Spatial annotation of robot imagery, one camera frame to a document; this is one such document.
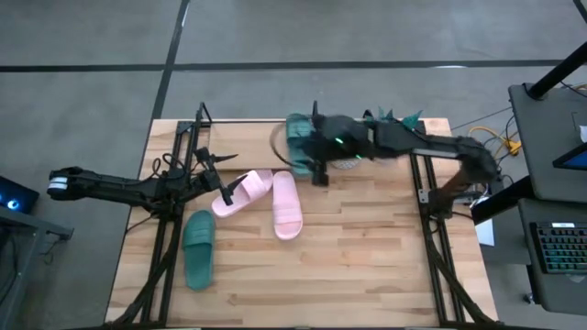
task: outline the gray floor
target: gray floor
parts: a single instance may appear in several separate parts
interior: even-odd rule
[[[2,0],[0,66],[163,64],[179,4]],[[177,62],[562,59],[586,30],[571,0],[193,0]],[[548,70],[175,72],[162,117],[192,117],[200,101],[214,117],[283,117],[308,112],[318,100],[327,114],[356,116],[378,106],[397,116],[424,110],[455,127],[506,108],[509,85],[533,82]],[[0,73],[0,174],[40,192],[49,171],[64,166],[136,176],[160,79],[160,72]],[[581,82],[587,82],[584,69],[568,79]],[[474,125],[501,131],[510,116],[505,111]],[[523,155],[502,167],[515,179],[526,175]],[[35,213],[74,226],[75,234],[56,248],[50,266],[39,262],[22,328],[99,325],[128,208],[53,202],[42,193]],[[525,305],[522,266],[486,266],[507,324],[577,329],[587,323],[587,317]]]

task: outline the slipper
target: slipper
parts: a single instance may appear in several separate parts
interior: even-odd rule
[[[309,137],[314,127],[307,115],[290,114],[285,118],[285,134],[290,162],[300,164],[303,167],[292,167],[293,174],[304,177],[311,174],[310,170],[300,161],[310,160],[302,150],[302,143]]]
[[[238,184],[231,199],[232,205],[224,203],[222,196],[212,202],[212,211],[218,217],[233,215],[243,207],[255,202],[264,196],[273,185],[271,170],[251,170],[247,178]]]
[[[294,176],[285,170],[273,176],[273,227],[282,240],[295,238],[302,231],[302,206]]]
[[[192,290],[212,284],[214,231],[214,217],[206,210],[192,214],[183,229],[185,284]]]

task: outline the black desk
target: black desk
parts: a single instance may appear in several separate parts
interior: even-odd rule
[[[582,303],[587,297],[587,279],[543,274],[529,230],[532,222],[561,218],[565,222],[587,222],[587,171],[556,169],[552,165],[553,160],[582,143],[579,126],[587,126],[587,98],[570,90],[552,89],[537,101],[526,93],[530,86],[509,88],[529,175],[473,207],[471,214],[476,224],[494,217],[496,227],[505,227],[496,220],[504,220],[499,219],[500,214],[517,206],[535,301],[551,312],[587,315],[587,306]],[[509,217],[511,221],[519,221],[511,212]],[[524,261],[524,249],[518,245],[517,224],[508,224],[508,229],[513,231],[502,238],[509,237],[507,248],[519,250],[519,259]],[[497,246],[503,234],[496,231],[495,235]],[[503,249],[497,246],[496,252],[503,254]]]
[[[587,225],[587,205],[521,199],[517,207],[522,218],[526,244],[532,262],[532,265],[528,266],[528,278],[535,302],[541,304],[547,311],[587,315],[587,304],[585,303],[587,276],[543,273],[530,232],[531,223],[548,222],[553,219],[561,222],[582,222]]]
[[[516,207],[493,217],[493,240],[493,247],[481,245],[483,261],[530,265],[524,229]]]

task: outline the blue light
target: blue light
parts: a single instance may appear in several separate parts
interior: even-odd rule
[[[11,210],[16,210],[20,206],[20,203],[17,200],[10,200],[7,206]]]

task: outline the green slide sandal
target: green slide sandal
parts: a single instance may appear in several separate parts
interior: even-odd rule
[[[206,210],[192,214],[183,229],[185,284],[192,290],[212,284],[214,231],[214,217]]]
[[[287,148],[289,149],[290,161],[294,164],[300,160],[308,160],[308,157],[301,150],[302,141],[309,137],[314,128],[307,115],[290,114],[285,118],[285,134],[287,136]],[[292,168],[292,172],[297,177],[310,175],[310,170],[304,168]]]

